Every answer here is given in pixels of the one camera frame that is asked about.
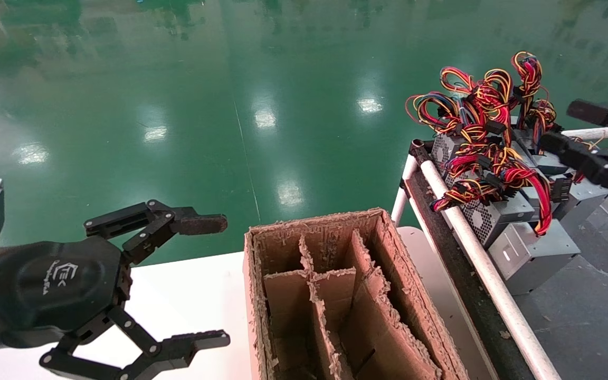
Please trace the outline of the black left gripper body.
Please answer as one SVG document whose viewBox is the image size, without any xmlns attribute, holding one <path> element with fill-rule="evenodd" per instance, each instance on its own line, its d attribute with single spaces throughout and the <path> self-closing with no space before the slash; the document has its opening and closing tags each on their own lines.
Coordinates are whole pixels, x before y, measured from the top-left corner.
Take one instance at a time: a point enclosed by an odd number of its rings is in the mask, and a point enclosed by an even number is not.
<svg viewBox="0 0 608 380">
<path fill-rule="evenodd" d="M 108 240 L 0 248 L 0 325 L 79 329 L 118 303 L 121 251 Z"/>
</svg>

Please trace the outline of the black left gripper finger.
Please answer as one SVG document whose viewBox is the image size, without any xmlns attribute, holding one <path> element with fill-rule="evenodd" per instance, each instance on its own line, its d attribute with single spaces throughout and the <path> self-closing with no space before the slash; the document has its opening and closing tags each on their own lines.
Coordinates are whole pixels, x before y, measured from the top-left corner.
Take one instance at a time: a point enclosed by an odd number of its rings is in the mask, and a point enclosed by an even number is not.
<svg viewBox="0 0 608 380">
<path fill-rule="evenodd" d="M 141 354 L 124 368 L 74 356 L 78 346 L 98 336 L 98 325 L 116 326 L 140 349 Z M 47 371 L 70 379 L 154 379 L 164 371 L 188 368 L 200 350 L 224 348 L 230 335 L 224 330 L 174 335 L 155 341 L 122 307 L 109 307 L 91 322 L 63 335 L 55 348 L 39 360 Z"/>
<path fill-rule="evenodd" d="M 151 199 L 84 222 L 87 236 L 106 240 L 137 232 L 122 245 L 128 264 L 138 265 L 173 236 L 222 233 L 229 223 L 224 214 L 200 215 L 193 207 L 169 207 Z"/>
</svg>

